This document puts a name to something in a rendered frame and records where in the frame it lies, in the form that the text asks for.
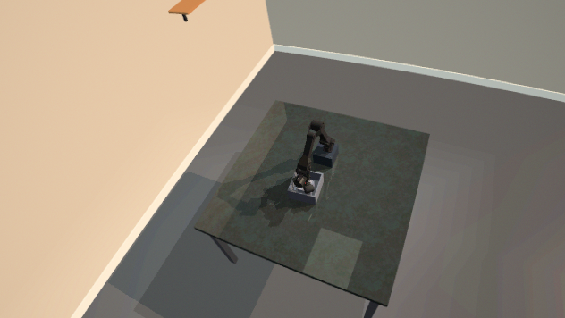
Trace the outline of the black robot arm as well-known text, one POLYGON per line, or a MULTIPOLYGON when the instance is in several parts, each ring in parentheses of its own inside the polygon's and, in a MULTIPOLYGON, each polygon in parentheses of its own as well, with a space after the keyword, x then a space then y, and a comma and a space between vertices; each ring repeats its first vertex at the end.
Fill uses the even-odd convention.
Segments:
POLYGON ((293 183, 296 187, 302 188, 307 178, 310 175, 311 170, 311 153, 316 137, 320 137, 320 144, 324 145, 323 151, 332 153, 335 139, 329 137, 325 132, 325 123, 321 121, 313 120, 308 126, 307 141, 304 148, 303 156, 299 159, 296 173, 299 176, 292 178, 293 183), (316 131, 316 133, 310 132, 310 130, 316 131), (301 169, 301 171, 299 170, 301 169))

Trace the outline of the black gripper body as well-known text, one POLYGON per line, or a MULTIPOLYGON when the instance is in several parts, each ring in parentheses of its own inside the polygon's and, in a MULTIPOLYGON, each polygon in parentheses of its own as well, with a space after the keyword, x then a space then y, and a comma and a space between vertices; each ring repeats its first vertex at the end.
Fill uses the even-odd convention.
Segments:
POLYGON ((315 190, 314 187, 313 187, 313 185, 311 185, 311 183, 309 182, 309 181, 310 181, 310 178, 311 178, 311 176, 309 175, 309 177, 307 178, 306 182, 304 183, 304 186, 305 186, 305 187, 304 187, 304 191, 305 191, 306 194, 307 194, 307 193, 310 193, 310 192, 314 192, 314 190, 315 190))

